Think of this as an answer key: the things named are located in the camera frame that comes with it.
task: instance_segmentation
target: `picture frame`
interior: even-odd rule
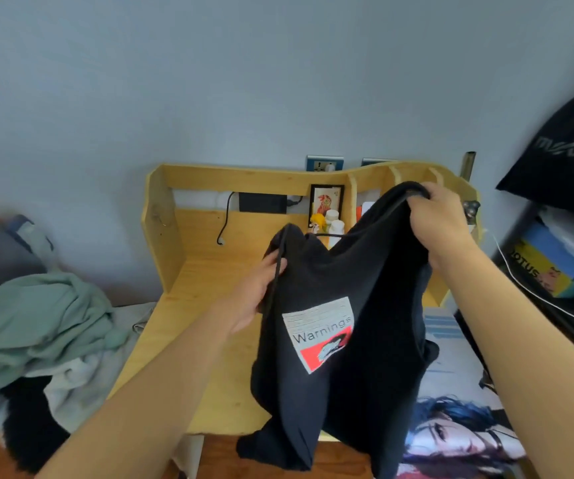
[[[326,214],[326,210],[338,210],[339,218],[342,217],[342,198],[344,196],[344,184],[313,184],[309,192],[309,215],[307,222],[311,224],[311,216],[315,213]]]

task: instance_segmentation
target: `desk surface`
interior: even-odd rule
[[[112,395],[136,375],[216,298],[230,291],[253,260],[188,259],[169,294],[163,295],[133,353],[118,377]],[[425,294],[424,306],[437,306]],[[248,328],[236,333],[211,374],[203,400],[189,426],[190,434],[250,434],[269,419],[250,391],[251,366],[256,359],[260,315]],[[333,440],[325,433],[321,440]]]

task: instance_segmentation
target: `light blue wall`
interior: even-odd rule
[[[574,94],[574,0],[0,0],[0,211],[120,302],[158,295],[139,228],[162,161],[433,160],[493,190]]]

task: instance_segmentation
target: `green blanket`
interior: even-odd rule
[[[114,349],[128,332],[95,285],[70,273],[34,274],[0,285],[0,388],[27,372]]]

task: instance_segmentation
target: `white cloth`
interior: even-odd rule
[[[155,305],[146,303],[115,308],[114,322],[118,328],[131,330],[134,324],[149,319]],[[132,332],[118,349],[89,354],[26,376],[52,376],[45,387],[45,396],[53,418],[71,434],[105,402],[138,337]]]

